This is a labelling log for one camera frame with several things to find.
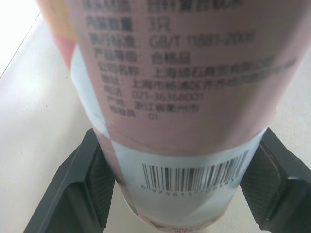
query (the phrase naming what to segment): pink label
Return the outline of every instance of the pink label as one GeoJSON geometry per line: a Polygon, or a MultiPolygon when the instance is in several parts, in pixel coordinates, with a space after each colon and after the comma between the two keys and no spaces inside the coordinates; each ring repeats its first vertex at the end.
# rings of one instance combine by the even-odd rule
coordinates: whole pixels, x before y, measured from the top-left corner
{"type": "Polygon", "coordinates": [[[111,139],[168,156],[247,142],[311,31],[308,0],[67,0],[111,139]]]}

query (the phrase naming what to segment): white table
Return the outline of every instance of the white table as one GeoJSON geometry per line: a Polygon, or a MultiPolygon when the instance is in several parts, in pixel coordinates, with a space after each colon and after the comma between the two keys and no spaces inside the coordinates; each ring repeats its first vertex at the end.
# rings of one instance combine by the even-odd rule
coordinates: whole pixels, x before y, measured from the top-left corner
{"type": "MultiPolygon", "coordinates": [[[[271,128],[311,167],[311,52],[271,128]]],[[[0,233],[22,232],[56,170],[91,124],[47,25],[39,16],[0,79],[0,233]]],[[[115,186],[106,233],[158,232],[134,216],[115,186]]],[[[239,189],[205,233],[259,233],[239,189]]]]}

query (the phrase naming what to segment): white surface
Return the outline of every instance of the white surface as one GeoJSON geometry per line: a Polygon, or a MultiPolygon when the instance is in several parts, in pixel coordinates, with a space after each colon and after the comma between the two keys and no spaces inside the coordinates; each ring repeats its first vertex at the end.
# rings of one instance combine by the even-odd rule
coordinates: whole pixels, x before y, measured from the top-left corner
{"type": "MultiPolygon", "coordinates": [[[[271,128],[311,167],[311,53],[271,128]]],[[[91,127],[42,17],[0,79],[0,233],[21,233],[57,168],[91,127]]],[[[116,187],[105,233],[158,232],[126,207],[116,187]]],[[[224,217],[205,233],[259,233],[238,190],[224,217]]]]}
{"type": "Polygon", "coordinates": [[[0,75],[10,63],[39,13],[35,0],[0,1],[0,75]]]}

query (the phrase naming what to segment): cylindrical package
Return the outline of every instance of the cylindrical package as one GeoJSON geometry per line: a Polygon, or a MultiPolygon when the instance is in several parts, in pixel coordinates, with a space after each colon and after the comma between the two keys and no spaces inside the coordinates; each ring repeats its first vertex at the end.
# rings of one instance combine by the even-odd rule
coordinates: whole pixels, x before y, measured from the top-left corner
{"type": "Polygon", "coordinates": [[[220,218],[311,37],[309,0],[38,0],[132,211],[220,218]]]}

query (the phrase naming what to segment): black holder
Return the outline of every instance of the black holder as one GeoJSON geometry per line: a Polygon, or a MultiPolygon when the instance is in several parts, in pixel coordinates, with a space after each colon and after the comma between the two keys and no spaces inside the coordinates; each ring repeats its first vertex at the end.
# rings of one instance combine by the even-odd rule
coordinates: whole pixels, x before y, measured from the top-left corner
{"type": "MultiPolygon", "coordinates": [[[[114,178],[94,131],[59,167],[24,233],[102,233],[114,178]]],[[[272,233],[311,233],[311,171],[268,129],[241,188],[255,221],[272,233]]]]}

